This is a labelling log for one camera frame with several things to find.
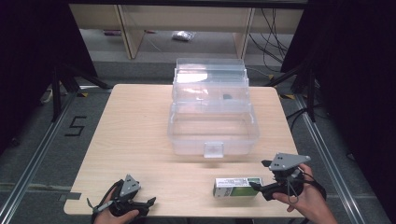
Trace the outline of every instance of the black strap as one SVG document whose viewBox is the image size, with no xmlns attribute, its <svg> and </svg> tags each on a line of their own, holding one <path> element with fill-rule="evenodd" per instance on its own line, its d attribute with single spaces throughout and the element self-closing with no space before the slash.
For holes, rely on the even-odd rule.
<svg viewBox="0 0 396 224">
<path fill-rule="evenodd" d="M 305 184 L 310 184 L 310 185 L 312 185 L 312 186 L 314 186 L 319 192 L 320 192 L 320 194 L 322 195 L 322 197 L 323 197 L 323 199 L 326 201 L 327 200 L 327 192 L 326 192 L 326 189 L 325 188 L 323 188 L 323 186 L 321 186 L 320 184 L 319 184 L 319 182 L 312 176 L 312 175 L 309 175 L 313 180 L 297 180 L 297 179 L 294 179 L 294 181 L 301 181 L 301 182 L 303 182 L 303 183 L 305 183 Z M 306 223 L 308 223 L 309 222 L 309 219 L 308 218 L 305 218 L 300 224 L 306 224 Z"/>
<path fill-rule="evenodd" d="M 114 188 L 116 188 L 116 187 L 118 187 L 119 185 L 122 185 L 122 184 L 123 184 L 123 180 L 122 180 L 122 179 L 119 180 L 118 182 L 114 183 L 113 186 L 111 186 L 111 188 L 106 192 L 105 197 L 103 197 L 102 201 L 99 202 L 99 204 L 96 205 L 95 207 L 93 207 L 93 206 L 91 205 L 90 200 L 87 198 L 88 206 L 89 206 L 90 208 L 92 208 L 91 224 L 93 224 L 93 223 L 95 222 L 96 217 L 97 217 L 97 215 L 99 214 L 98 208 L 99 208 L 100 206 L 102 206 L 102 205 L 105 203 L 105 200 L 106 200 L 108 194 L 110 194 L 111 190 L 113 190 Z"/>
</svg>

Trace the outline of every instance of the gray floor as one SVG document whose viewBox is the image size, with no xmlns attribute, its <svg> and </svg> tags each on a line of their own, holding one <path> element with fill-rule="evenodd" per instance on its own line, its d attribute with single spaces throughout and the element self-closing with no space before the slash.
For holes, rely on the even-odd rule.
<svg viewBox="0 0 396 224">
<path fill-rule="evenodd" d="M 172 40 L 172 32 L 157 32 L 146 34 L 137 57 L 129 60 L 120 36 L 104 36 L 102 31 L 81 30 L 88 50 L 90 51 L 99 78 L 108 84 L 117 83 L 162 83 L 171 84 L 177 58 L 236 58 L 232 34 L 197 33 L 189 42 Z M 253 38 L 264 45 L 259 34 Z M 280 35 L 284 45 L 288 45 L 292 35 Z M 281 57 L 277 48 L 269 48 L 277 57 Z M 262 86 L 268 82 L 268 76 L 279 77 L 280 63 L 262 56 L 262 52 L 249 40 L 245 64 L 250 85 Z M 90 83 L 80 81 L 81 85 Z M 292 78 L 276 89 L 280 94 L 290 93 Z M 109 92 L 90 92 L 87 97 L 73 97 L 70 107 L 64 115 L 57 132 L 51 141 L 44 160 L 21 199 L 21 203 L 12 216 L 10 223 L 89 223 L 89 216 L 69 216 L 63 211 L 64 195 L 66 195 L 85 152 L 91 141 L 98 120 L 105 108 Z M 64 102 L 71 95 L 63 96 Z M 299 109 L 298 101 L 280 99 L 285 115 Z M 5 202 L 14 185 L 20 180 L 30 159 L 34 156 L 41 140 L 45 137 L 51 123 L 51 101 L 38 107 L 23 132 L 18 136 L 19 146 L 8 148 L 0 157 L 0 202 Z M 75 124 L 84 126 L 80 136 L 66 136 L 75 133 L 70 124 L 76 116 L 83 116 Z M 336 169 L 340 171 L 339 178 L 344 181 L 356 202 L 365 223 L 390 223 L 380 203 L 373 194 L 357 164 L 346 157 L 347 147 L 339 136 L 331 118 L 323 108 L 316 109 L 316 125 L 320 130 L 324 144 L 335 160 Z M 306 118 L 299 117 L 293 126 L 292 135 L 300 154 L 309 155 L 312 161 L 309 165 L 314 169 L 314 175 L 328 191 L 328 203 L 335 213 L 339 223 L 359 223 L 348 214 L 343 196 L 329 175 L 323 155 L 318 150 L 312 133 L 307 128 Z M 185 218 L 158 219 L 148 223 L 185 223 Z M 254 223 L 288 223 L 285 218 L 254 219 Z M 233 219 L 193 218 L 191 223 L 234 223 Z"/>
</svg>

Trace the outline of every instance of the black curtain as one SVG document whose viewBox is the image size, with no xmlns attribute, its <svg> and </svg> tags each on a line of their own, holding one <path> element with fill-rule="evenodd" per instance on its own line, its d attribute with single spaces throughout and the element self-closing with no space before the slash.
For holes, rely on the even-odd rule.
<svg viewBox="0 0 396 224">
<path fill-rule="evenodd" d="M 337 5 L 335 0 L 308 0 L 309 4 L 311 7 L 304 10 L 282 63 L 280 71 L 283 73 L 300 65 L 314 47 L 315 41 L 322 41 L 319 35 L 324 32 L 323 29 L 326 28 L 324 26 L 328 25 Z"/>
<path fill-rule="evenodd" d="M 346 7 L 317 79 L 348 148 L 396 223 L 396 4 L 349 1 Z"/>
<path fill-rule="evenodd" d="M 3 0 L 0 24 L 1 155 L 38 106 L 56 63 L 96 72 L 66 3 Z"/>
</svg>

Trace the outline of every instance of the finger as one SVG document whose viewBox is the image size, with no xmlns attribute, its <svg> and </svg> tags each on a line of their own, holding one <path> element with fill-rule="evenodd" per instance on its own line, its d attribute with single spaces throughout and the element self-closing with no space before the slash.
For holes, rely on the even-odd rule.
<svg viewBox="0 0 396 224">
<path fill-rule="evenodd" d="M 273 193 L 273 198 L 286 204 L 290 204 L 289 196 L 284 193 Z"/>
<path fill-rule="evenodd" d="M 107 195 L 107 197 L 106 197 L 106 199 L 105 199 L 105 203 L 107 203 L 108 201 L 110 201 L 111 196 L 113 195 L 114 190 L 115 190 L 115 188 L 112 189 L 112 190 L 110 191 L 110 193 L 108 193 L 108 195 Z"/>
<path fill-rule="evenodd" d="M 292 212 L 293 210 L 294 210 L 294 207 L 293 207 L 293 206 L 291 206 L 291 205 L 289 205 L 289 207 L 288 207 L 287 211 L 288 211 L 288 212 Z"/>
<path fill-rule="evenodd" d="M 312 169 L 308 165 L 301 163 L 299 167 L 304 171 L 304 173 L 312 175 Z"/>
<path fill-rule="evenodd" d="M 137 215 L 139 215 L 139 211 L 138 210 L 132 210 L 130 212 L 127 212 L 125 215 L 123 215 L 122 217 L 119 217 L 120 221 L 122 223 L 129 223 L 130 221 L 132 221 L 135 217 L 137 217 Z"/>
</svg>

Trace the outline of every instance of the floor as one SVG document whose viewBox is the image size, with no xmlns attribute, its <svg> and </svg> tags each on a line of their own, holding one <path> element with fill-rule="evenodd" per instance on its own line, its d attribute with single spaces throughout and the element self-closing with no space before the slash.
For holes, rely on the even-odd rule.
<svg viewBox="0 0 396 224">
<path fill-rule="evenodd" d="M 169 82 L 172 69 L 177 58 L 236 58 L 232 34 L 198 32 L 189 41 L 172 39 L 172 31 L 154 31 L 145 34 L 135 59 L 127 58 L 125 47 L 120 36 L 104 35 L 101 30 L 81 30 L 86 46 L 94 61 L 99 78 L 110 83 L 138 83 L 148 81 L 145 78 L 163 76 L 158 82 Z M 263 85 L 271 76 L 279 77 L 277 71 L 281 63 L 283 51 L 278 47 L 267 45 L 267 50 L 277 59 L 268 55 L 263 56 L 252 39 L 261 46 L 268 35 L 252 34 L 247 45 L 244 59 L 252 85 Z M 278 40 L 286 48 L 292 40 L 292 35 L 279 35 Z M 131 80 L 131 67 L 148 68 L 149 74 L 140 79 Z M 285 114 L 290 115 L 305 107 L 303 95 L 292 95 L 290 92 L 292 78 L 277 86 L 281 95 L 281 104 Z M 90 218 L 72 217 L 63 213 L 64 198 L 70 191 L 79 164 L 85 155 L 96 124 L 106 105 L 109 92 L 92 93 L 90 97 L 64 96 L 64 105 L 69 105 L 68 113 L 59 126 L 50 123 L 51 101 L 43 104 L 35 111 L 26 128 L 20 134 L 20 144 L 10 147 L 0 158 L 0 202 L 9 201 L 17 183 L 26 182 L 26 192 L 21 189 L 22 197 L 16 201 L 18 208 L 11 211 L 9 223 L 87 223 Z M 77 137 L 65 137 L 70 130 L 70 122 L 76 116 L 88 115 L 79 120 L 82 122 L 84 133 Z M 317 122 L 303 114 L 289 119 L 295 144 L 300 154 L 310 155 L 310 163 L 315 171 L 318 182 L 328 191 L 328 203 L 336 214 L 339 223 L 390 223 L 381 205 L 365 181 L 359 167 L 346 156 L 347 146 L 338 135 L 336 127 L 324 108 L 315 111 Z M 48 131 L 55 131 L 55 135 L 48 135 Z M 32 158 L 37 153 L 44 154 L 37 165 L 32 165 Z M 21 179 L 26 172 L 32 173 L 31 179 Z M 149 223 L 184 223 L 184 219 L 159 220 L 152 219 Z M 283 218 L 255 218 L 254 223 L 288 223 Z M 194 219 L 191 223 L 233 223 L 234 220 L 225 219 Z"/>
</svg>

